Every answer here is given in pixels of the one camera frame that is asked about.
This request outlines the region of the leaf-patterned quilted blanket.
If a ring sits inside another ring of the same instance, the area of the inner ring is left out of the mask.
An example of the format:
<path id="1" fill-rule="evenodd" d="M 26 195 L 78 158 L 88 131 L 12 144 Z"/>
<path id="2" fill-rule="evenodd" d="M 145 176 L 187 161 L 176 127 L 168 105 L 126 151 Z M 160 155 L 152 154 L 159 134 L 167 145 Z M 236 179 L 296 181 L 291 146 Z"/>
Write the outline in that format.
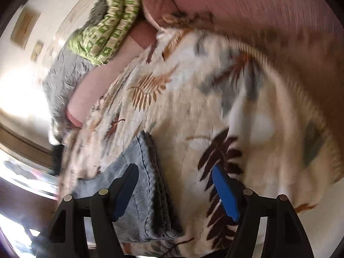
<path id="1" fill-rule="evenodd" d="M 124 252 L 226 249 L 237 225 L 225 218 L 215 165 L 261 196 L 287 195 L 298 213 L 343 178 L 343 43 L 207 17 L 174 21 L 66 139 L 60 197 L 103 173 L 142 131 L 155 143 L 183 234 L 120 242 Z"/>

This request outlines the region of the black garment on sofa edge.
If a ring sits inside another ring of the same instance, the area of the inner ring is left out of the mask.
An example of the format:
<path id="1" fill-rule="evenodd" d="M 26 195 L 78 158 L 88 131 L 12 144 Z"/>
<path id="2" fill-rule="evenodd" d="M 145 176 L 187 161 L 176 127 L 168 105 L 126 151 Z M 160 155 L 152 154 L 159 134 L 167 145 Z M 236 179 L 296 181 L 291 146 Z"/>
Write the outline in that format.
<path id="1" fill-rule="evenodd" d="M 58 176 L 60 174 L 63 152 L 64 152 L 63 144 L 52 147 L 53 176 Z"/>

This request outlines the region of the grey quilted pillow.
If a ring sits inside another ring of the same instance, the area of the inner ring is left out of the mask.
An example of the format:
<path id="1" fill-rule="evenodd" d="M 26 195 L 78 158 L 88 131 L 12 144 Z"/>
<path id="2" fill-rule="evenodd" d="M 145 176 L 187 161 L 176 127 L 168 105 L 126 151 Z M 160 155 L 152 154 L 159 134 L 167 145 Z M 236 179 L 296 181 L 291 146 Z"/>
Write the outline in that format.
<path id="1" fill-rule="evenodd" d="M 87 59 L 74 53 L 67 45 L 58 53 L 42 82 L 51 114 L 51 131 L 61 141 L 68 128 L 66 108 L 80 81 L 95 66 Z"/>

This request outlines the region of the dark grey crumpled cloth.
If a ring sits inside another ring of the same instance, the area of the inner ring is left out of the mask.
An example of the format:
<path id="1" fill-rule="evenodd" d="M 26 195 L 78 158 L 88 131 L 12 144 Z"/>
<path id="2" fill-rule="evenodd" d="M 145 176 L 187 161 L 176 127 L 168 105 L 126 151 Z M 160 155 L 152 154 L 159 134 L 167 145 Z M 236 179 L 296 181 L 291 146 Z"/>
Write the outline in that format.
<path id="1" fill-rule="evenodd" d="M 108 5 L 107 0 L 97 0 L 94 4 L 94 7 L 90 11 L 88 21 L 85 23 L 85 26 L 95 26 L 101 22 L 104 16 L 107 14 Z"/>

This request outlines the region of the green patterned folded blanket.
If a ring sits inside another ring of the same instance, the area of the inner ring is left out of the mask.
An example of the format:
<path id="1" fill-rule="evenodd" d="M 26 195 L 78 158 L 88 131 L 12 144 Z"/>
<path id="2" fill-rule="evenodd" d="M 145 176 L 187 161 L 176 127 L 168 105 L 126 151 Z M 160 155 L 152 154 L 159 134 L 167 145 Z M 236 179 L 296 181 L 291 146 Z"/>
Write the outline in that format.
<path id="1" fill-rule="evenodd" d="M 106 0 L 107 12 L 95 25 L 77 30 L 69 49 L 94 65 L 107 64 L 133 26 L 141 0 Z"/>

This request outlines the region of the small framed gold plaque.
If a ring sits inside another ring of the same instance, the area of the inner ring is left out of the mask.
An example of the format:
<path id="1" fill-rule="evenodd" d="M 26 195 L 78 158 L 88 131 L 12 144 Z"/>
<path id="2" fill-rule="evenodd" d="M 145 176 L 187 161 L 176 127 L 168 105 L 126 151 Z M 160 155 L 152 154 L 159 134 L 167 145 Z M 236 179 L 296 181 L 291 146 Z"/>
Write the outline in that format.
<path id="1" fill-rule="evenodd" d="M 15 24 L 10 40 L 21 49 L 25 49 L 30 34 L 35 26 L 40 13 L 35 9 L 25 6 Z"/>

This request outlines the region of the pink and maroon sofa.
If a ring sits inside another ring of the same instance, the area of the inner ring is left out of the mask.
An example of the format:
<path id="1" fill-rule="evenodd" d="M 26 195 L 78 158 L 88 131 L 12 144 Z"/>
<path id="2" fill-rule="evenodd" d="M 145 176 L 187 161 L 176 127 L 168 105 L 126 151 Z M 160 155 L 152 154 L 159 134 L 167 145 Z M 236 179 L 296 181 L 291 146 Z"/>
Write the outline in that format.
<path id="1" fill-rule="evenodd" d="M 83 125 L 92 105 L 120 72 L 155 42 L 161 16 L 177 10 L 210 12 L 217 17 L 290 30 L 307 28 L 343 39 L 343 26 L 325 0 L 142 0 L 142 13 L 114 58 L 107 65 L 94 68 L 72 92 L 64 111 L 72 124 Z"/>

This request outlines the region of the stained glass window door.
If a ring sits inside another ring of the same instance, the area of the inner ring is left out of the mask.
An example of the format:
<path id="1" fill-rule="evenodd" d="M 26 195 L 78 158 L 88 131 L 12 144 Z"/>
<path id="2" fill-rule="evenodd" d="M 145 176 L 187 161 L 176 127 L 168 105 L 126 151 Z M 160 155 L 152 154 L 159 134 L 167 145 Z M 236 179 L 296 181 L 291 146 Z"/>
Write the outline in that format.
<path id="1" fill-rule="evenodd" d="M 31 240 L 51 220 L 57 198 L 50 151 L 1 126 L 1 239 L 12 257 L 34 257 Z"/>

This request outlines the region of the blue denim pants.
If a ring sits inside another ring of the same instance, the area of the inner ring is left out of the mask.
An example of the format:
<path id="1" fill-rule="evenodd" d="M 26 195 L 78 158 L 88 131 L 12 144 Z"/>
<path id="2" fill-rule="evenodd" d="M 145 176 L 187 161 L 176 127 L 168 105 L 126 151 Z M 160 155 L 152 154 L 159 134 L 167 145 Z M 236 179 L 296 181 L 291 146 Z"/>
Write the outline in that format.
<path id="1" fill-rule="evenodd" d="M 152 136 L 142 131 L 103 173 L 78 180 L 72 192 L 77 199 L 108 188 L 130 164 L 138 166 L 138 182 L 124 214 L 114 223 L 121 243 L 143 243 L 182 236 L 175 209 L 160 172 L 160 161 Z"/>

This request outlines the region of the beige wall light switches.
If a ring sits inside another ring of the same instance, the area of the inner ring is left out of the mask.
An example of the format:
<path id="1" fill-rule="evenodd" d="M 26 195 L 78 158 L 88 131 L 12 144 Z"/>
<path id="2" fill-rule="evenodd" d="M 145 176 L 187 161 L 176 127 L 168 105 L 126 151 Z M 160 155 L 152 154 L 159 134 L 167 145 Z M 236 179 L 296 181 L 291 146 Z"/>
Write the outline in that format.
<path id="1" fill-rule="evenodd" d="M 38 57 L 42 52 L 43 46 L 44 46 L 44 43 L 40 40 L 37 40 L 30 56 L 30 60 L 32 62 L 37 62 Z"/>

